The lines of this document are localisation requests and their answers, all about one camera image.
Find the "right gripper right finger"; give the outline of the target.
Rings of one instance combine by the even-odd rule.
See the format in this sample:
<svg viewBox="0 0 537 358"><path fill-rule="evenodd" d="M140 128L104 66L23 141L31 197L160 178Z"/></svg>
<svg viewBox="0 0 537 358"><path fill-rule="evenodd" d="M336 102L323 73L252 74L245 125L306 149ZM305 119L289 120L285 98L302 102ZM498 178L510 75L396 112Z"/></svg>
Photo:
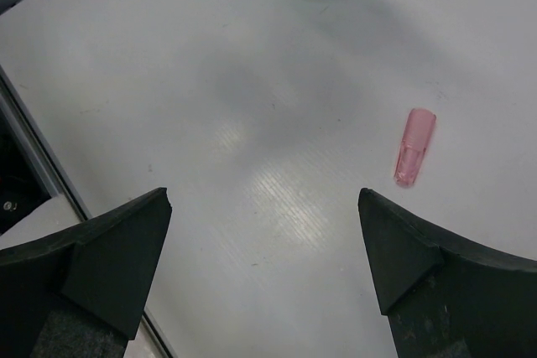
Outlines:
<svg viewBox="0 0 537 358"><path fill-rule="evenodd" d="M534 357L536 263L419 218L372 189L357 208L400 357Z"/></svg>

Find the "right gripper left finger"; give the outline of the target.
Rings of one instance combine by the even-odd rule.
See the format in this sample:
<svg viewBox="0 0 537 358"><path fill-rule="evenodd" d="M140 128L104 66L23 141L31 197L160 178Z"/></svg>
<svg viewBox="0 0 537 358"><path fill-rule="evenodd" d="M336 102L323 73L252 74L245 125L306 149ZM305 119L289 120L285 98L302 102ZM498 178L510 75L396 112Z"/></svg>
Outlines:
<svg viewBox="0 0 537 358"><path fill-rule="evenodd" d="M3 357L122 357L169 228L165 188L1 251Z"/></svg>

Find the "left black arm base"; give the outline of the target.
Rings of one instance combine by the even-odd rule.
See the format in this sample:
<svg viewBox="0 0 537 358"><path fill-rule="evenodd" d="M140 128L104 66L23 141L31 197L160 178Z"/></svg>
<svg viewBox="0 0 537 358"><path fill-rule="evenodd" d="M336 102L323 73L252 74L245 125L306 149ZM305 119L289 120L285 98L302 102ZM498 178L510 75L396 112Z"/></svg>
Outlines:
<svg viewBox="0 0 537 358"><path fill-rule="evenodd" d="M52 198L46 172L27 126L1 95L1 232L4 234Z"/></svg>

